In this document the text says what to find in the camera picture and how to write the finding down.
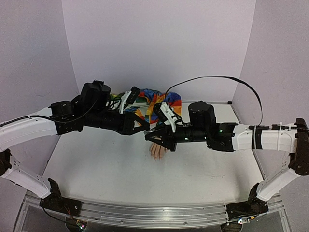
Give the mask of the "mannequin hand with nails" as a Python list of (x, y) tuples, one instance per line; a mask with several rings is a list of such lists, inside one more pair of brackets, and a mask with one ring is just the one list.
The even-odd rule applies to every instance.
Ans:
[(154, 161), (162, 159), (167, 151), (165, 147), (156, 143), (152, 143), (150, 147), (150, 154)]

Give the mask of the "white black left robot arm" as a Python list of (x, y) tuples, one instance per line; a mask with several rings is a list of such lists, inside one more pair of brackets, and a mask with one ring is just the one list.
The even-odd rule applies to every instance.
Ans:
[(81, 132), (84, 127), (111, 130), (133, 135), (150, 128), (150, 124), (124, 107), (133, 103), (140, 90), (133, 87), (114, 106), (111, 88), (102, 81), (85, 83), (81, 94), (71, 101), (60, 101), (33, 113), (0, 125), (0, 176), (36, 194), (40, 207), (54, 212), (78, 216), (81, 201), (65, 198), (59, 185), (22, 167), (11, 154), (10, 147), (36, 138)]

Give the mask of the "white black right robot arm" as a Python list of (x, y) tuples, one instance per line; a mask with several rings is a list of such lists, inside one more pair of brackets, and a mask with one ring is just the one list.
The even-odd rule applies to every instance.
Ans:
[(289, 154), (278, 171), (252, 187), (246, 201), (226, 206), (228, 222), (241, 224), (268, 212), (267, 202), (275, 193), (296, 178), (309, 174), (309, 130), (302, 118), (288, 125), (218, 123), (214, 107), (203, 101), (188, 106), (188, 123), (183, 123), (165, 102), (156, 104), (154, 112), (162, 123), (145, 132), (145, 139), (172, 152), (178, 143), (206, 142), (209, 149), (220, 152), (277, 150)]

